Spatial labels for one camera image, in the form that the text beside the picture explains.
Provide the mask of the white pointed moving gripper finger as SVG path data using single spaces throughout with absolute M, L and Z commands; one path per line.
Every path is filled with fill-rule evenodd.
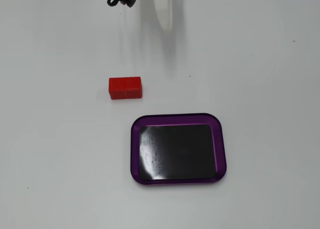
M 169 33 L 173 27 L 173 3 L 174 0 L 153 0 L 158 22 L 165 33 Z

